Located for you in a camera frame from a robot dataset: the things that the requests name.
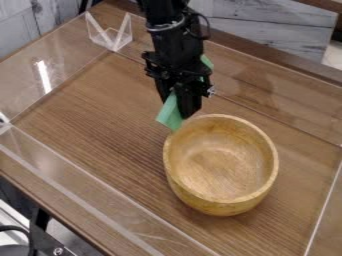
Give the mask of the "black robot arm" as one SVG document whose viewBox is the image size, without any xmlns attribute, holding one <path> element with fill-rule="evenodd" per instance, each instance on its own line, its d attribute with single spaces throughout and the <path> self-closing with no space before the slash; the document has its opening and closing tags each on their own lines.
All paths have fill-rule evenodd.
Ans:
<svg viewBox="0 0 342 256">
<path fill-rule="evenodd" d="M 212 69 L 203 61 L 210 22 L 188 6 L 190 0 L 136 1 L 154 47 L 142 53 L 146 74 L 155 80 L 162 101 L 175 93 L 180 116 L 187 119 L 200 110 L 212 88 Z"/>
</svg>

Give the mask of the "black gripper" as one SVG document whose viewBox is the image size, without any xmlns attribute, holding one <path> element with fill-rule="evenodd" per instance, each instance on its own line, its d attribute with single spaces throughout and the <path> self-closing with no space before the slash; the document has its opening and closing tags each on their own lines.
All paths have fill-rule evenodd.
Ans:
<svg viewBox="0 0 342 256">
<path fill-rule="evenodd" d="M 146 74 L 154 79 L 162 102 L 166 102 L 174 81 L 158 77 L 164 72 L 179 72 L 190 68 L 203 55 L 206 38 L 183 28 L 150 30 L 150 35 L 154 50 L 146 51 L 142 58 L 146 61 Z M 176 83 L 174 91 L 180 116 L 187 119 L 202 108 L 200 83 Z"/>
</svg>

